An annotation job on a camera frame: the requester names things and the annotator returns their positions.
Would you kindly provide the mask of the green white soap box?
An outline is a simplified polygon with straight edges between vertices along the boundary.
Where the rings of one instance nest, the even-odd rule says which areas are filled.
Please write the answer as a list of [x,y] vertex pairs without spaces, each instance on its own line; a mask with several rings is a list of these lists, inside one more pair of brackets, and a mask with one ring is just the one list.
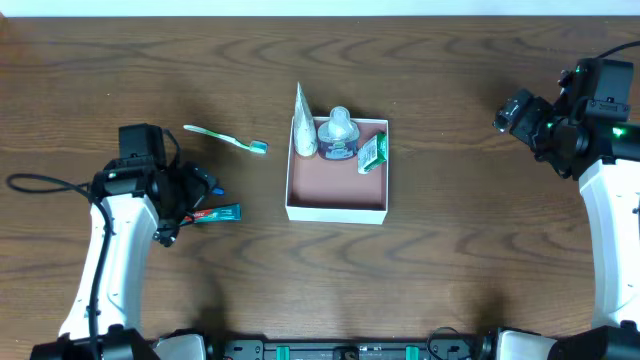
[[359,150],[357,171],[368,174],[387,160],[387,135],[378,132],[372,136]]

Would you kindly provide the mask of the white square box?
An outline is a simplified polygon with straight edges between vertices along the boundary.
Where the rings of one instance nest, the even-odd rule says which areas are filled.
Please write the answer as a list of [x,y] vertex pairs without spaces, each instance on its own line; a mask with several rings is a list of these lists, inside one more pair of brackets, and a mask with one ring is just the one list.
[[389,170],[389,161],[360,174],[355,157],[301,157],[290,136],[284,197],[288,219],[381,225],[389,210]]

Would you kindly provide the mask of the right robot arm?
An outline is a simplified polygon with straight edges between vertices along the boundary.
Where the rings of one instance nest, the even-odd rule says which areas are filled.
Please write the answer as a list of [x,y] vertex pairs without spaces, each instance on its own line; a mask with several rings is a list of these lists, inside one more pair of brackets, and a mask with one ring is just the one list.
[[500,329],[486,359],[636,359],[639,356],[639,128],[628,103],[633,65],[606,55],[563,71],[554,103],[519,90],[493,125],[538,162],[577,181],[592,242],[595,300],[590,330],[560,339]]

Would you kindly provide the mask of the small clear pump bottle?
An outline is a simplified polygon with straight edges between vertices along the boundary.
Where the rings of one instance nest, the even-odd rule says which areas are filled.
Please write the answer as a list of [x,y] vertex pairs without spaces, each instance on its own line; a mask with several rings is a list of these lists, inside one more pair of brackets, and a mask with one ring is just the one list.
[[317,137],[318,153],[325,160],[347,160],[357,154],[359,128],[345,107],[331,110],[329,120],[319,126]]

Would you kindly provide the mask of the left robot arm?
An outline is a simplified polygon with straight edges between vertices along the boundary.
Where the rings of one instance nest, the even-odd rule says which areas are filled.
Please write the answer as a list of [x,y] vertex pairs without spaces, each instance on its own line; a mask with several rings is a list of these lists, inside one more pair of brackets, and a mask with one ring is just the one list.
[[168,159],[173,136],[156,125],[119,130],[119,156],[85,191],[91,238],[78,292],[57,340],[34,359],[155,359],[140,333],[140,306],[152,242],[172,246],[216,185],[193,162]]

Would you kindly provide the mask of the white Pantene tube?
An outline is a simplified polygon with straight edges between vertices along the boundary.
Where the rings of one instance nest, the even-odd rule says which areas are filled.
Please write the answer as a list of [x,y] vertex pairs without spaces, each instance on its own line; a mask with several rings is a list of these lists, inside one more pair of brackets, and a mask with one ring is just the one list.
[[302,86],[297,83],[293,116],[293,144],[302,157],[313,157],[318,150],[317,130]]

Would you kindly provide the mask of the red green toothpaste tube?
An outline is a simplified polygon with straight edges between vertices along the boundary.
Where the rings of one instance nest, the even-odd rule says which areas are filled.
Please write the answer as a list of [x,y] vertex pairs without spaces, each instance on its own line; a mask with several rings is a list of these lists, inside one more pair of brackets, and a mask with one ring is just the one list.
[[239,204],[232,204],[217,208],[198,210],[187,215],[181,222],[182,226],[213,222],[240,221],[242,210]]

